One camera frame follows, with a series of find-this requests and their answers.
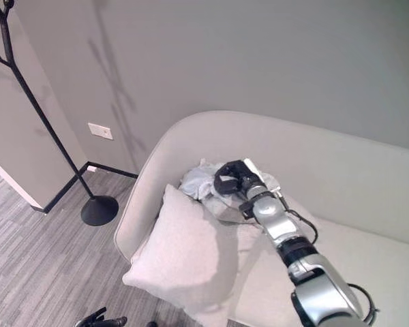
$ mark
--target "floor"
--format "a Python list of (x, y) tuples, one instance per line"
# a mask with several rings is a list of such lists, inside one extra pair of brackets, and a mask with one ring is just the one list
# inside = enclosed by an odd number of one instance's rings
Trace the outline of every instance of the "floor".
[[(121, 216), (134, 179), (100, 169), (84, 178), (95, 194), (118, 200)], [(127, 316), (127, 327), (151, 320), (161, 327), (198, 327), (182, 310), (123, 285), (129, 265), (113, 243), (119, 218), (85, 225), (80, 209), (86, 200), (76, 183), (44, 215), (0, 177), (0, 327), (74, 326), (103, 306), (107, 318)]]

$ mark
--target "black coat rack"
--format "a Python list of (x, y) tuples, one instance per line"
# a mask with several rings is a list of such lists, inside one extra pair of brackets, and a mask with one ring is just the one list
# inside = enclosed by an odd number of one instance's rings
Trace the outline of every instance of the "black coat rack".
[(50, 133), (51, 137), (55, 141), (56, 145), (58, 146), (59, 150), (62, 152), (63, 156), (69, 163), (70, 167), (73, 169), (74, 174), (76, 174), (79, 181), (82, 183), (85, 191), (88, 193), (89, 200), (83, 206), (80, 216), (82, 220), (92, 226), (100, 226), (108, 223), (109, 221), (113, 220), (118, 213), (118, 202), (111, 196), (95, 196), (91, 190), (89, 189), (88, 185), (86, 184), (83, 177), (80, 175), (76, 165), (72, 161), (70, 155), (66, 151), (65, 147), (63, 146), (62, 142), (60, 141), (58, 135), (54, 131), (52, 125), (48, 121), (46, 115), (43, 113), (40, 105), (36, 101), (35, 96), (33, 95), (29, 85), (27, 85), (25, 79), (23, 78), (16, 62), (14, 59), (14, 53), (12, 51), (12, 43), (11, 37), (9, 32), (9, 25), (7, 23), (7, 16), (9, 14), (9, 10), (14, 7), (14, 0), (3, 0), (3, 9), (0, 8), (0, 27), (1, 27), (1, 37), (3, 39), (3, 46), (5, 50), (5, 57), (4, 60), (0, 56), (0, 63), (4, 64), (5, 66), (9, 67), (14, 73), (15, 78), (17, 79), (18, 83), (20, 84), (21, 88), (25, 92), (26, 96), (29, 98), (32, 106), (35, 108), (35, 111), (40, 116), (44, 126)]

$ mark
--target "baseboard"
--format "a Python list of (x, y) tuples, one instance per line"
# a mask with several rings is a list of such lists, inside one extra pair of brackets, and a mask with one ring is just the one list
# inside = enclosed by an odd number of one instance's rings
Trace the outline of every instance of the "baseboard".
[[(86, 164), (84, 164), (82, 166), (81, 169), (79, 169), (79, 174), (82, 175), (85, 170), (88, 168), (88, 166), (94, 166), (103, 170), (107, 170), (109, 172), (114, 172), (116, 174), (121, 174), (127, 177), (131, 177), (131, 178), (138, 178), (137, 174), (133, 174), (131, 172), (125, 172), (124, 170), (120, 170), (120, 169), (116, 169), (116, 168), (112, 168), (109, 166), (105, 166), (102, 165), (100, 163), (95, 163), (92, 161), (88, 161)], [(55, 206), (55, 204), (65, 195), (65, 193), (68, 192), (68, 190), (71, 188), (71, 186), (73, 186), (73, 184), (78, 180), (77, 176), (74, 175), (67, 184), (65, 184), (64, 187), (62, 187), (61, 191), (58, 192), (58, 194), (53, 198), (53, 200), (51, 200), (44, 208), (38, 208), (36, 206), (30, 206), (33, 210), (35, 211), (39, 211), (41, 213), (49, 213), (50, 210), (52, 210), (52, 208)]]
[(124, 175), (124, 176), (131, 177), (131, 178), (138, 178), (137, 174), (133, 174), (131, 172), (125, 172), (124, 170), (120, 170), (120, 169), (112, 168), (112, 167), (109, 167), (109, 166), (105, 166), (105, 165), (102, 165), (100, 163), (88, 161), (87, 164), (88, 164), (88, 166), (97, 167), (97, 168), (100, 168), (100, 169), (107, 170), (109, 172), (114, 172), (116, 174)]

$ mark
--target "sofa seat cushion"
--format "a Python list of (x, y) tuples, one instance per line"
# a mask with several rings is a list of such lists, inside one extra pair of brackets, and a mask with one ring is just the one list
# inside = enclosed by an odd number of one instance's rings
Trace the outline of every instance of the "sofa seat cushion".
[[(409, 327), (409, 244), (319, 219), (318, 251), (348, 283), (364, 287), (381, 310), (375, 326)], [(286, 267), (263, 236), (237, 280), (230, 318), (248, 326), (300, 326)], [(355, 290), (365, 312), (368, 304)]]

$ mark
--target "crumpled fabric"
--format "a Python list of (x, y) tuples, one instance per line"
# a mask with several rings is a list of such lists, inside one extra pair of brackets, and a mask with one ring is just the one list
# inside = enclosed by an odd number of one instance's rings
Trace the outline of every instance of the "crumpled fabric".
[[(237, 194), (222, 196), (214, 186), (213, 180), (215, 173), (224, 165), (224, 163), (209, 163), (205, 159), (200, 160), (198, 167), (192, 168), (187, 172), (181, 181), (179, 189), (191, 198), (201, 201), (217, 219), (232, 223), (255, 223), (254, 219), (245, 220), (239, 211), (239, 206), (244, 203)], [(260, 172), (265, 185), (268, 189), (275, 189), (279, 182), (265, 172)]]

